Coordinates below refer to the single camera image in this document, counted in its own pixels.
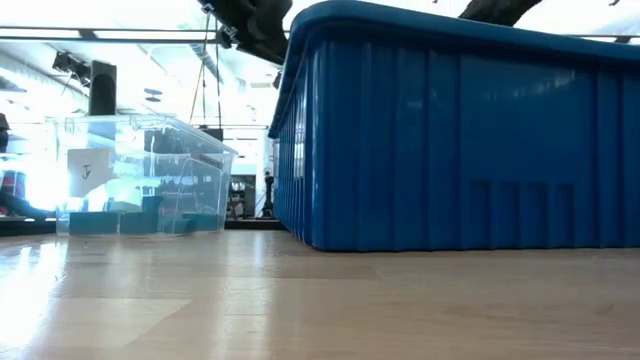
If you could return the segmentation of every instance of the blue plastic bin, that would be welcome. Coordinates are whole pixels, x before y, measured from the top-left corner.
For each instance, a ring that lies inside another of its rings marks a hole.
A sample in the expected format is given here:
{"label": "blue plastic bin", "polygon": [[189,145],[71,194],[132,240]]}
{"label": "blue plastic bin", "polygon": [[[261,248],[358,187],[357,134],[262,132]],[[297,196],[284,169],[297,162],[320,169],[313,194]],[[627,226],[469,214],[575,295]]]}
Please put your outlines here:
{"label": "blue plastic bin", "polygon": [[640,245],[630,45],[324,2],[269,135],[276,216],[318,249]]}

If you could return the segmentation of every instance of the ceiling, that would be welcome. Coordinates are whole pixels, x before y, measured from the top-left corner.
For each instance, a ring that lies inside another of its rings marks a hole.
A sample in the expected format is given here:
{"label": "ceiling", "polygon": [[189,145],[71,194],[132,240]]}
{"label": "ceiling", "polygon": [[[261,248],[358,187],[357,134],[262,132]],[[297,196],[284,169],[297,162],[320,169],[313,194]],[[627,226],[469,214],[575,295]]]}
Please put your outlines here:
{"label": "ceiling", "polygon": [[[526,14],[517,26],[552,33],[640,34],[640,1],[621,0],[615,7],[608,5],[610,1],[545,0]],[[284,19],[284,28],[289,29],[298,12],[317,2],[319,0],[294,0],[292,10]],[[469,0],[438,0],[437,4],[433,0],[371,2],[456,16]],[[205,24],[205,15],[196,0],[32,0],[0,3],[0,26],[177,31],[202,30]],[[215,24],[212,23],[210,28],[214,29]],[[207,86],[203,96],[202,81],[198,81],[201,60],[186,44],[0,42],[1,54],[62,86],[67,85],[69,91],[86,95],[86,89],[80,83],[69,81],[68,75],[51,68],[58,51],[70,52],[87,63],[100,60],[117,65],[118,108],[122,113],[172,114],[194,124],[221,122],[228,126],[266,126],[271,122],[277,91],[269,84],[277,73],[277,67],[234,50],[220,48],[216,58],[215,47],[207,47],[212,64],[219,69],[221,85],[218,94],[214,72],[206,69],[204,80]],[[145,89],[160,91],[162,94],[157,96],[160,101],[148,101],[150,96]],[[37,98],[34,100],[16,93],[0,95],[0,101],[2,97],[20,96],[21,104],[28,108],[35,109],[41,103]],[[51,95],[48,97],[52,101],[46,103],[47,106],[55,102]],[[39,110],[47,113],[46,108]]]}

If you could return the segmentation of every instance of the clear plastic bin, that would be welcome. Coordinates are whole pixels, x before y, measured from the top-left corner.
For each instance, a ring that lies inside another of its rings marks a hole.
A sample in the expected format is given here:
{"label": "clear plastic bin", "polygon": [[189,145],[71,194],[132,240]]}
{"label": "clear plastic bin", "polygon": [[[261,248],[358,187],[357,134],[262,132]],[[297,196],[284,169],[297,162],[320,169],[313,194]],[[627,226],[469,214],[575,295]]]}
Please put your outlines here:
{"label": "clear plastic bin", "polygon": [[224,228],[237,152],[219,140],[161,116],[51,122],[57,164],[66,175],[59,234],[157,236]]}

